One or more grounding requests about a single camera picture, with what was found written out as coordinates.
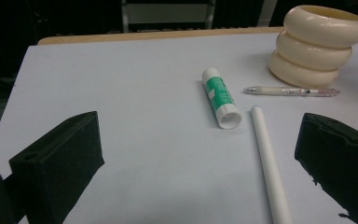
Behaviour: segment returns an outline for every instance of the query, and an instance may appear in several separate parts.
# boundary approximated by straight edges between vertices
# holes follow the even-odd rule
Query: white rod
[[[275,159],[274,150],[269,140],[266,121],[263,111],[257,105],[252,107],[252,119],[255,126],[258,150],[263,166],[264,179],[266,181],[269,207],[271,209],[274,224],[291,224],[289,205],[284,194],[278,163]]]

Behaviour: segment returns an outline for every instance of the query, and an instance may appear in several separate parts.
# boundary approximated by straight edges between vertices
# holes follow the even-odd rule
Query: chair
[[[166,2],[121,0],[123,33],[129,32],[130,24],[199,22],[212,28],[215,0]]]

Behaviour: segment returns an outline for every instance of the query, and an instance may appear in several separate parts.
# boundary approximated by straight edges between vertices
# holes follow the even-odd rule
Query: stacked rings
[[[283,26],[268,66],[275,76],[300,87],[330,85],[358,43],[358,16],[338,9],[294,7]]]

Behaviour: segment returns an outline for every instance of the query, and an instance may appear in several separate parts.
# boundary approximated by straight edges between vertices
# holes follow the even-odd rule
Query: glue stick
[[[237,127],[242,120],[242,116],[217,70],[215,68],[206,69],[202,73],[202,83],[208,94],[219,126],[222,129]]]

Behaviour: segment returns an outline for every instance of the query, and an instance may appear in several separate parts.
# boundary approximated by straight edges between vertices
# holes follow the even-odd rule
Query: wooden table edge
[[[180,38],[192,36],[208,35],[244,35],[244,34],[267,34],[280,33],[283,27],[250,27],[235,29],[213,29],[213,30],[193,30],[193,31],[165,31],[165,32],[144,32],[128,34],[110,34],[110,35],[66,35],[46,37],[37,43],[37,45],[56,45],[56,44],[75,44],[92,43],[124,40],[146,40],[160,38]]]

